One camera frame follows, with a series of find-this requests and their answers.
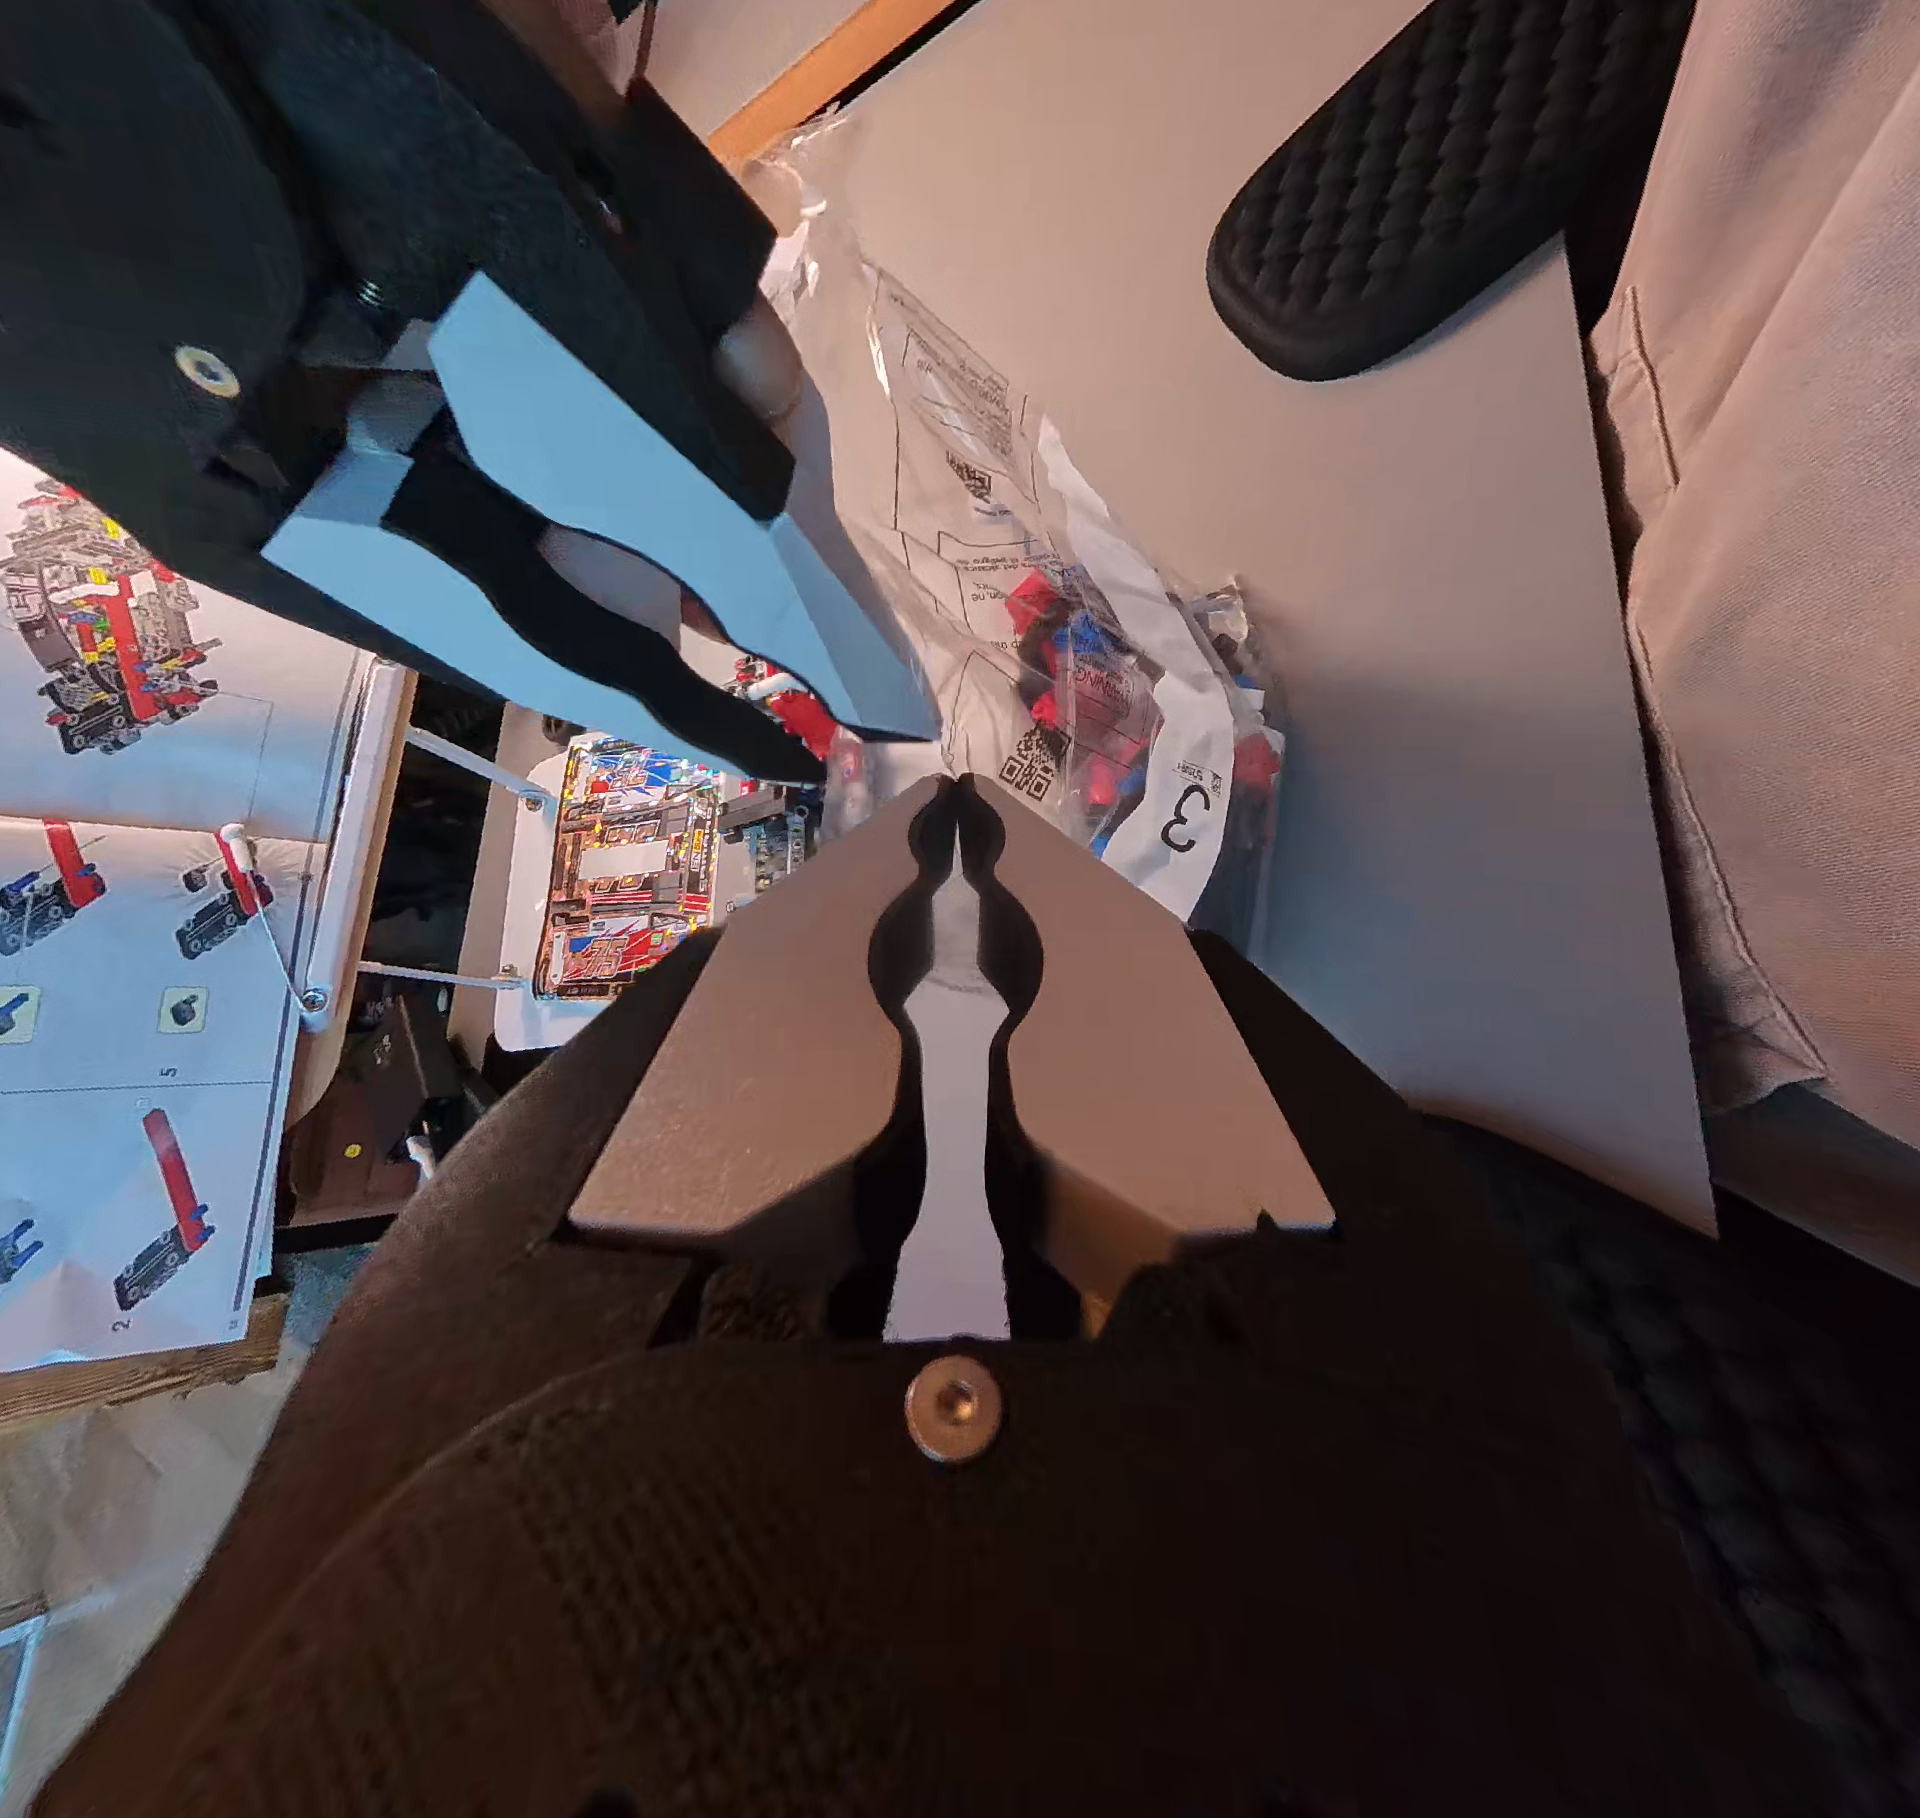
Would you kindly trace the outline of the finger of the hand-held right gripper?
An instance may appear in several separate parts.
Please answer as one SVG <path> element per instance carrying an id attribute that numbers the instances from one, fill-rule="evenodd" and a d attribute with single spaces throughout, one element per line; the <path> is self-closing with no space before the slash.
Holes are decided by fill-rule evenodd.
<path id="1" fill-rule="evenodd" d="M 779 514 L 744 510 L 483 272 L 431 326 L 428 351 L 467 455 L 495 487 L 677 579 L 844 726 L 938 735 L 915 649 L 828 480 L 800 468 Z"/>
<path id="2" fill-rule="evenodd" d="M 702 679 L 677 637 L 568 583 L 543 527 L 447 444 L 348 449 L 263 560 L 502 701 L 741 777 L 826 780 L 798 735 Z"/>

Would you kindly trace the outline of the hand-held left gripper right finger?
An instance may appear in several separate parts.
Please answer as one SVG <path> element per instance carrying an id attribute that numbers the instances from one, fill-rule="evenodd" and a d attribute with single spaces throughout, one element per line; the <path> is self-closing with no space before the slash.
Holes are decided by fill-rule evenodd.
<path id="1" fill-rule="evenodd" d="M 1188 925 L 989 777 L 960 781 L 989 1048 L 985 1187 L 1013 1330 L 1335 1207 Z"/>

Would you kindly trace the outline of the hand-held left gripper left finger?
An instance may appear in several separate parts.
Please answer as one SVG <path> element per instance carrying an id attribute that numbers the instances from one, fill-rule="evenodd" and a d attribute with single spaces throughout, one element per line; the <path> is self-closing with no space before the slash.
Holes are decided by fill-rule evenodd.
<path id="1" fill-rule="evenodd" d="M 898 1259 L 928 1187 L 907 1006 L 956 840 L 956 783 L 921 780 L 725 925 L 570 1229 L 822 1290 Z"/>

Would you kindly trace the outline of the lego car chassis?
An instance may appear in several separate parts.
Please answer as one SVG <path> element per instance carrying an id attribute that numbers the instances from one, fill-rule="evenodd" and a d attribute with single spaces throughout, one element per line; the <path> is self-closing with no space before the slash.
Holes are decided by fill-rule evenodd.
<path id="1" fill-rule="evenodd" d="M 740 780 L 725 787 L 720 840 L 746 867 L 754 896 L 790 879 L 824 845 L 838 843 L 873 814 L 871 759 L 866 741 L 843 726 L 793 675 L 753 653 L 733 664 L 733 696 L 773 719 L 812 754 L 822 781 Z"/>

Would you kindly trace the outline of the clear bag of lego parts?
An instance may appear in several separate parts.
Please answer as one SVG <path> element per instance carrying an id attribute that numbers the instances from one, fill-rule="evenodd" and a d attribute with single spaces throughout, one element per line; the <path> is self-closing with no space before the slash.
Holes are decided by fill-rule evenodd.
<path id="1" fill-rule="evenodd" d="M 1202 592 L 1120 532 L 1043 405 L 877 269 L 847 192 L 849 119 L 746 170 L 781 226 L 764 277 L 826 403 L 835 510 L 915 647 L 938 738 L 1095 858 L 1242 948 L 1270 898 L 1283 731 L 1236 583 Z"/>

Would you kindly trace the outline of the lego instruction booklet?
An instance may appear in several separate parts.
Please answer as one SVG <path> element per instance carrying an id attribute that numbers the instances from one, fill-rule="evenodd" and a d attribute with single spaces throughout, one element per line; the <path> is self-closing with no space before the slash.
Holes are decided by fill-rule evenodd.
<path id="1" fill-rule="evenodd" d="M 234 1341 L 268 1270 L 373 653 L 2 458 L 2 1366 Z"/>

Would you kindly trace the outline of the person's right hand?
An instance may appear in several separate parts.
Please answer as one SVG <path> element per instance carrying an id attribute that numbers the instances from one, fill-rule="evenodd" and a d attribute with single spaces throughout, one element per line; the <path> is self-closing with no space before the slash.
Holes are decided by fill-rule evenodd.
<path id="1" fill-rule="evenodd" d="M 781 428 L 800 409 L 804 361 L 762 291 L 718 340 L 715 366 L 733 397 L 771 428 Z"/>

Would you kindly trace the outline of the holographic sticker sheet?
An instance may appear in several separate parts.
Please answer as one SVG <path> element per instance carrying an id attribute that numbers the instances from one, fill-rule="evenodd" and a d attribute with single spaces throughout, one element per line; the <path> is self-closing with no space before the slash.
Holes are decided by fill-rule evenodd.
<path id="1" fill-rule="evenodd" d="M 600 1001 L 715 924 L 725 775 L 606 735 L 563 759 L 540 898 L 540 1000 Z"/>

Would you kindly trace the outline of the brown cardboard box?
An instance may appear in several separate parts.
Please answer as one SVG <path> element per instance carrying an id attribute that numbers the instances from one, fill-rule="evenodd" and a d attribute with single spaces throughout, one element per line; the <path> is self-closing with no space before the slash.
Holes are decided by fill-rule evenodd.
<path id="1" fill-rule="evenodd" d="M 382 1229 L 495 1106 L 492 1085 L 449 1037 L 441 993 L 406 980 L 351 1037 L 334 1084 L 288 1135 L 279 1229 Z"/>

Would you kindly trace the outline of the person's tan trousers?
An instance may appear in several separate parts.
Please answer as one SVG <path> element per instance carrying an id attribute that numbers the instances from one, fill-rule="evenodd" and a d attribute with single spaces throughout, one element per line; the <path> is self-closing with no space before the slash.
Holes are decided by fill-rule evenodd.
<path id="1" fill-rule="evenodd" d="M 1916 1282 L 1919 0 L 1696 0 L 1590 359 L 1715 1184 Z"/>

